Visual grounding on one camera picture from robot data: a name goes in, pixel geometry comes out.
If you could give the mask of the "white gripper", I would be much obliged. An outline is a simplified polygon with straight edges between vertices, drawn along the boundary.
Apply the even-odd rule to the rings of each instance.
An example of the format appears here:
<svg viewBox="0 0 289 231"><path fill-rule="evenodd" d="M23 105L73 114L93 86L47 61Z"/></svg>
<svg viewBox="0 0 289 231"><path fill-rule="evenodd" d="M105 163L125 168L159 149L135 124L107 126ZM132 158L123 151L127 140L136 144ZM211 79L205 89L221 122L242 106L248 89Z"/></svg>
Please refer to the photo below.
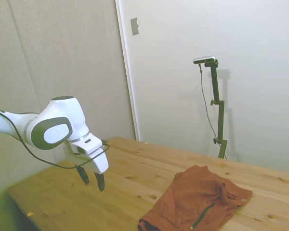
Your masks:
<svg viewBox="0 0 289 231"><path fill-rule="evenodd" d="M65 142L64 153L67 160L74 165L80 166L83 164L82 167L76 167L76 170L86 185L89 184L90 180L84 168L94 172L99 190L102 192L105 189L105 178L103 173L108 170L109 163L103 146L91 154L79 154L72 151L70 144Z"/></svg>

